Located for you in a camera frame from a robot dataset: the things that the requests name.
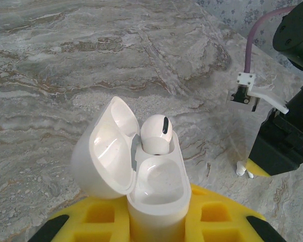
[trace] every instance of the white bracket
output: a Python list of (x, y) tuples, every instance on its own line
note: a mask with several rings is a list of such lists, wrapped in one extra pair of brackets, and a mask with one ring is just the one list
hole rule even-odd
[(262, 98), (269, 104), (271, 104), (273, 107), (275, 107), (277, 110), (281, 111), (283, 114), (287, 114), (289, 111), (286, 107), (287, 102), (271, 91), (254, 86), (255, 78), (255, 74), (239, 73), (237, 78), (237, 84), (245, 85), (248, 87), (248, 96)]

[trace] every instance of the white earbud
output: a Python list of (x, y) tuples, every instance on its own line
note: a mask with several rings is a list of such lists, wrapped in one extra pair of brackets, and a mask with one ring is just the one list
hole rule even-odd
[(150, 155), (166, 155), (170, 152), (172, 135), (170, 120), (161, 114), (153, 115), (141, 127), (142, 149)]

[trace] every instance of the pink tube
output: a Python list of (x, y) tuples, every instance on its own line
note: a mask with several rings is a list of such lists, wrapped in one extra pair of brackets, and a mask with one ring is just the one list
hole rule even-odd
[(279, 15), (279, 14), (284, 14), (291, 12), (296, 6), (291, 6), (291, 7), (286, 7), (286, 8), (281, 8), (277, 9), (274, 11), (271, 11), (265, 15), (263, 15), (260, 19), (257, 20), (257, 22), (254, 24), (254, 26), (251, 28), (248, 38), (247, 38), (247, 45), (246, 45), (246, 55), (245, 55), (245, 62), (244, 62), (244, 71), (245, 73), (250, 73), (250, 64), (251, 64), (251, 49), (253, 47), (253, 41), (254, 37), (256, 34), (256, 31), (258, 27), (267, 19)]

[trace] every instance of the gray marble countertop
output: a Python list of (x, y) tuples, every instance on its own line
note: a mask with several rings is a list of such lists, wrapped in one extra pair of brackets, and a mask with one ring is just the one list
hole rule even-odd
[[(85, 195), (72, 149), (114, 95), (140, 122), (170, 117), (190, 181), (254, 209), (303, 241), (303, 165), (235, 174), (270, 110), (228, 110), (245, 39), (191, 1), (0, 0), (0, 240), (26, 241)], [(254, 47), (257, 85), (289, 100), (303, 82)]]

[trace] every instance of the case lid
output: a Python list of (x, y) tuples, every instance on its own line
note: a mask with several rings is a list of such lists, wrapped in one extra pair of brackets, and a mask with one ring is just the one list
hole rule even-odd
[(119, 97), (114, 97), (93, 119), (71, 158), (75, 180), (89, 196), (114, 199), (133, 190), (131, 144), (137, 134), (138, 121)]

